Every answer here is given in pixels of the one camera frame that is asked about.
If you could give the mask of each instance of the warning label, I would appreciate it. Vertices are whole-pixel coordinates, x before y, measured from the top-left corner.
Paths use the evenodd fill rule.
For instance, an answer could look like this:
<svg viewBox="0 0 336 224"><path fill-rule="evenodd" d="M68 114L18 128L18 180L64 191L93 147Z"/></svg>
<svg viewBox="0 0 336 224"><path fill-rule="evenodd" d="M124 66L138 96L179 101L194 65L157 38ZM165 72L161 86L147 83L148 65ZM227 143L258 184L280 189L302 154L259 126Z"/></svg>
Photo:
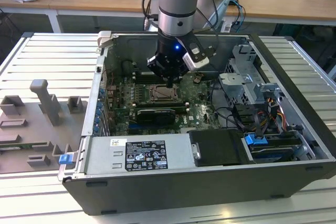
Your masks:
<svg viewBox="0 0 336 224"><path fill-rule="evenodd" d="M164 141L127 142L125 169L136 170L168 169Z"/></svg>

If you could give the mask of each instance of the black box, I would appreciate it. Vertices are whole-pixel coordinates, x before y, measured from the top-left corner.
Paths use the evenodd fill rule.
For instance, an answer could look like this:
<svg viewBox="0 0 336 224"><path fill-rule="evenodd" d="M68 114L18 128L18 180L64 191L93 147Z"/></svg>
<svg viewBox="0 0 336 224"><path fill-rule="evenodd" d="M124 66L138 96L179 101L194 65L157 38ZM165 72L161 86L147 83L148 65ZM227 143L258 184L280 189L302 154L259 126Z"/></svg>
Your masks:
<svg viewBox="0 0 336 224"><path fill-rule="evenodd" d="M201 158L195 160L197 167L249 164L241 140L244 135L236 129L190 131L189 136L201 154Z"/></svg>

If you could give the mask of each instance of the wooden desk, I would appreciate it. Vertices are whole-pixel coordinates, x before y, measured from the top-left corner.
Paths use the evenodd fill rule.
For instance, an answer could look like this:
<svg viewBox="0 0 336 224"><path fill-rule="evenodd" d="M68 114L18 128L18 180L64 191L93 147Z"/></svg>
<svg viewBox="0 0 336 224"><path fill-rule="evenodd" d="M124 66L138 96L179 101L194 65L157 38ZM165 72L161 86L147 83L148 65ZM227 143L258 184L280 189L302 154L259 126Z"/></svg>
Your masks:
<svg viewBox="0 0 336 224"><path fill-rule="evenodd" d="M336 0L239 0L246 9L247 22L336 25ZM142 17L141 0L38 0L16 3L0 0L9 13L48 15L54 32L61 32L58 15ZM235 6L226 17L235 18Z"/></svg>
<svg viewBox="0 0 336 224"><path fill-rule="evenodd" d="M336 0L239 0L246 9L246 21L268 19L274 23L318 24L336 21ZM230 6L227 15L237 15Z"/></svg>

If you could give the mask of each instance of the motherboard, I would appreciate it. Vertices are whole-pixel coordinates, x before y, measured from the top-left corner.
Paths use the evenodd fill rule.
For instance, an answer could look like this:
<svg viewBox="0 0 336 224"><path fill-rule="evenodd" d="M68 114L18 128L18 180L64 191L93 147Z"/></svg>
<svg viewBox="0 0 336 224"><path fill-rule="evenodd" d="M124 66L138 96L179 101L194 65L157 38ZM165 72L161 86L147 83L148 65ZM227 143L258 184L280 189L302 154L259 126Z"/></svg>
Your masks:
<svg viewBox="0 0 336 224"><path fill-rule="evenodd" d="M212 81L203 74L186 74L172 88L150 82L138 81L136 77L110 79L107 107L111 135L174 134L220 128L210 103Z"/></svg>

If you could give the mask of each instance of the blue latch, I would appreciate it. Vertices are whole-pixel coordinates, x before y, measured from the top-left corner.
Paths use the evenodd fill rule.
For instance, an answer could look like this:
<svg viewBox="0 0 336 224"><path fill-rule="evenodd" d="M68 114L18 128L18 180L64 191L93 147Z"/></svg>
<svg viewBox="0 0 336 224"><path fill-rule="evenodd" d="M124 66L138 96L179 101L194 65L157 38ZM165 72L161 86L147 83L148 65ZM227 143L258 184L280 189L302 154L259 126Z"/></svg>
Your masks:
<svg viewBox="0 0 336 224"><path fill-rule="evenodd" d="M268 144L267 140L265 137L263 138L256 138L255 134L248 134L247 136L245 136L245 141L247 143L247 145L250 144Z"/></svg>
<svg viewBox="0 0 336 224"><path fill-rule="evenodd" d="M59 157L58 163L60 165L71 165L72 164L72 159L73 159L73 154L62 154Z"/></svg>

